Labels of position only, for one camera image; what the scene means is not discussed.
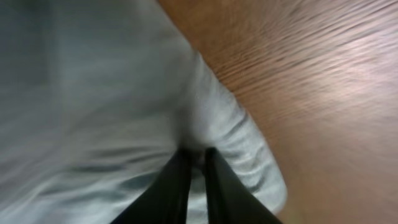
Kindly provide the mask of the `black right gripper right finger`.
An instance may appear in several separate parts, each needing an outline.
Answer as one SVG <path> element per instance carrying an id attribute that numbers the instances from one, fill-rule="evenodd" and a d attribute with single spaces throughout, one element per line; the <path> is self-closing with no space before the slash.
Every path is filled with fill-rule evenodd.
<path id="1" fill-rule="evenodd" d="M 203 173 L 210 224 L 282 224 L 245 188 L 217 149 L 206 150 Z"/>

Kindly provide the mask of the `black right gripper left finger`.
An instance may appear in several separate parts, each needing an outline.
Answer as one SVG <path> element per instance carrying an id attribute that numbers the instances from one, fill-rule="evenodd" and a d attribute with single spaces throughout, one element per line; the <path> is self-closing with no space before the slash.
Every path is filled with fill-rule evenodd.
<path id="1" fill-rule="evenodd" d="M 192 160 L 180 149 L 153 184 L 111 224 L 185 224 L 191 179 Z"/>

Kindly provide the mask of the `light blue t-shirt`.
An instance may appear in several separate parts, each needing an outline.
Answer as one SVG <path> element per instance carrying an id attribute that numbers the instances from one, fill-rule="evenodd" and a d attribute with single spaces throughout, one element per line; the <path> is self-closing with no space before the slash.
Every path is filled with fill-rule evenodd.
<path id="1" fill-rule="evenodd" d="M 282 210 L 264 136 L 157 1 L 1 2 L 2 223 L 109 223 L 181 147 Z"/>

